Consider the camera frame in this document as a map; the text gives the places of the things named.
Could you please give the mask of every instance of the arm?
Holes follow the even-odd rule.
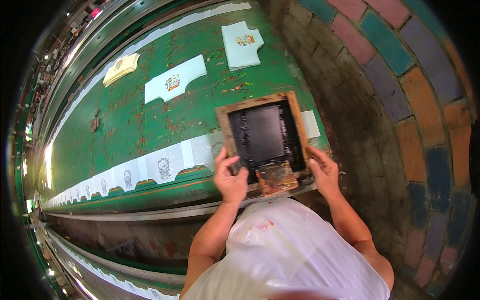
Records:
[[[223,147],[215,159],[213,181],[223,199],[213,216],[208,219],[193,238],[188,256],[185,285],[180,293],[180,299],[198,277],[218,261],[225,249],[228,233],[248,189],[248,170],[242,168],[236,176],[232,176],[227,168],[239,158],[239,156],[227,158],[227,150]]]
[[[338,165],[324,152],[313,147],[310,147],[310,151],[313,159],[309,160],[309,167],[315,176],[318,191],[330,207],[335,229],[377,271],[391,291],[394,281],[392,266],[377,252],[367,225],[340,193]]]

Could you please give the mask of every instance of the person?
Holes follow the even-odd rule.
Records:
[[[249,173],[241,168],[232,176],[228,166],[239,157],[227,158],[223,147],[215,159],[213,180],[223,199],[193,238],[181,300],[282,299],[282,295],[318,299],[312,296],[312,287],[325,287],[328,299],[390,297],[393,269],[340,193],[337,164],[318,149],[310,147],[310,151],[313,158],[308,166],[328,202],[335,228],[290,198],[253,203],[233,225],[247,194]],[[218,261],[225,249],[225,257]],[[262,287],[295,289],[293,294],[287,290],[269,296],[259,294],[265,291]]]

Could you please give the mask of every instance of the paint stain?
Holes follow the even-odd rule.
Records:
[[[175,248],[173,247],[172,241],[167,242],[167,256],[171,258],[173,254],[175,253]]]

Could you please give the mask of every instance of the stack of fabric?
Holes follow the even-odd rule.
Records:
[[[103,79],[103,84],[105,85],[105,87],[107,87],[115,80],[127,75],[128,73],[135,71],[135,69],[137,68],[137,61],[139,57],[140,54],[133,53],[130,56],[127,55],[119,58],[115,65],[110,67],[107,74],[105,75],[105,78]]]

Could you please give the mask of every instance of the blue brick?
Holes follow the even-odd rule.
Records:
[[[411,182],[407,190],[412,205],[410,225],[418,231],[423,231],[428,218],[427,189],[423,184]]]
[[[300,4],[316,14],[326,24],[330,24],[335,16],[336,10],[325,0],[300,0]]]
[[[390,118],[397,122],[408,117],[410,110],[405,94],[383,58],[375,55],[365,66],[365,72],[377,90]]]
[[[454,68],[420,19],[411,18],[400,33],[425,69],[439,100],[448,102],[461,97],[462,88]]]
[[[447,229],[448,218],[446,214],[430,213],[427,237],[425,238],[425,254],[433,261],[440,257]]]
[[[420,19],[430,28],[440,39],[447,38],[448,34],[444,27],[438,21],[424,0],[404,0],[420,17]]]
[[[370,10],[367,10],[360,28],[377,48],[396,75],[403,74],[413,64],[413,58],[390,27]]]
[[[446,147],[427,150],[430,208],[444,213],[450,206],[450,155]]]
[[[470,216],[472,196],[467,192],[455,192],[452,197],[452,217],[448,224],[447,240],[450,248],[462,241]]]
[[[405,277],[409,277],[409,278],[415,277],[415,270],[406,265],[400,269],[400,273]]]

